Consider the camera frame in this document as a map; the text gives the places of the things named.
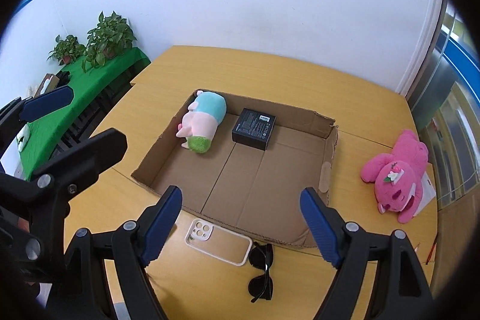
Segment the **sunglasses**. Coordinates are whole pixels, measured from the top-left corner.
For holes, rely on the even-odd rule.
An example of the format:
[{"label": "sunglasses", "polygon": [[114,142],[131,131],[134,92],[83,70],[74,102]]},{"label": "sunglasses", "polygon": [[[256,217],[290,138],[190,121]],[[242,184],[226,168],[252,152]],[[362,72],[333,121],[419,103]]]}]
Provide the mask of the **sunglasses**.
[{"label": "sunglasses", "polygon": [[257,242],[248,254],[250,264],[256,269],[263,270],[263,275],[253,278],[248,284],[248,292],[253,296],[250,302],[259,298],[271,300],[273,294],[273,281],[270,278],[270,268],[273,264],[273,247],[271,244],[261,246]]}]

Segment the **pink teddy bear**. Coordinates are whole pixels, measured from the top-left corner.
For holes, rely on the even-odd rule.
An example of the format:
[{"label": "pink teddy bear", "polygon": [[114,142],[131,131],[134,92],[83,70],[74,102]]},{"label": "pink teddy bear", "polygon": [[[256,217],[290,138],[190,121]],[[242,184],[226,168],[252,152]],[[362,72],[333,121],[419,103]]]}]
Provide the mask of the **pink teddy bear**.
[{"label": "pink teddy bear", "polygon": [[422,176],[428,150],[410,129],[402,132],[392,153],[381,153],[369,160],[360,174],[364,182],[375,182],[378,211],[399,212],[398,222],[408,223],[423,197]]}]

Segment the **green tablecloth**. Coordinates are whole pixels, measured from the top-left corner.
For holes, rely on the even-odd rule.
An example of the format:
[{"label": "green tablecloth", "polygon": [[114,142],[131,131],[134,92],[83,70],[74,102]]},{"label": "green tablecloth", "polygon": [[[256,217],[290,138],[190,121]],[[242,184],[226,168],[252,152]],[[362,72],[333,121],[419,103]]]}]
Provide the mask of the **green tablecloth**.
[{"label": "green tablecloth", "polygon": [[49,159],[61,136],[100,91],[135,63],[143,69],[150,64],[150,60],[140,49],[132,48],[123,55],[108,60],[103,67],[90,68],[87,63],[85,74],[82,70],[82,58],[63,67],[62,71],[70,71],[68,85],[73,89],[74,99],[67,107],[29,124],[30,139],[20,153],[27,179],[34,169]]}]

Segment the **metal bolt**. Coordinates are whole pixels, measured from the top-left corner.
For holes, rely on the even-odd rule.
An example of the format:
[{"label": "metal bolt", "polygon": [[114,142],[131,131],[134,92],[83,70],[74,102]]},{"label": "metal bolt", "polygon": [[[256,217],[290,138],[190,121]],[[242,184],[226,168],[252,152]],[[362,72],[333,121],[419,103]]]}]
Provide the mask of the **metal bolt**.
[{"label": "metal bolt", "polygon": [[123,224],[123,229],[125,231],[131,231],[132,229],[135,229],[137,226],[137,223],[135,221],[127,221],[126,223]]},{"label": "metal bolt", "polygon": [[349,223],[346,223],[345,224],[345,228],[347,231],[350,231],[350,232],[356,232],[359,230],[359,225],[357,223],[352,223],[352,222],[349,222]]},{"label": "metal bolt", "polygon": [[395,230],[394,235],[397,239],[405,239],[407,236],[406,233],[401,229]]},{"label": "metal bolt", "polygon": [[73,183],[71,185],[68,185],[68,193],[71,195],[74,195],[77,192],[77,185],[74,185]]},{"label": "metal bolt", "polygon": [[51,181],[52,177],[49,174],[43,174],[39,179],[37,179],[37,186],[43,189],[47,187]]},{"label": "metal bolt", "polygon": [[86,228],[80,228],[75,232],[75,235],[79,238],[83,238],[86,234],[88,233],[88,230]]},{"label": "metal bolt", "polygon": [[25,252],[27,253],[27,257],[30,260],[35,260],[40,256],[40,243],[37,239],[30,239],[25,246]]}]

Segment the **brown pot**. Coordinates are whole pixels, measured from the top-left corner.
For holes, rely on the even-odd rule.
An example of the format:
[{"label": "brown pot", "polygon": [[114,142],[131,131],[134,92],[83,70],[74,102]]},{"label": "brown pot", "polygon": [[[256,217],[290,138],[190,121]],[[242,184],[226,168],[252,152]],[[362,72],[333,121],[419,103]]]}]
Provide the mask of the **brown pot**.
[{"label": "brown pot", "polygon": [[105,55],[105,57],[106,57],[107,59],[111,59],[111,58],[114,58],[114,57],[116,56],[116,55],[115,55],[115,52],[114,52],[112,49],[110,49],[110,48],[105,48],[105,49],[103,50],[103,54]]},{"label": "brown pot", "polygon": [[62,58],[62,62],[64,64],[70,64],[71,63],[71,56],[70,55],[65,55],[63,58]]}]

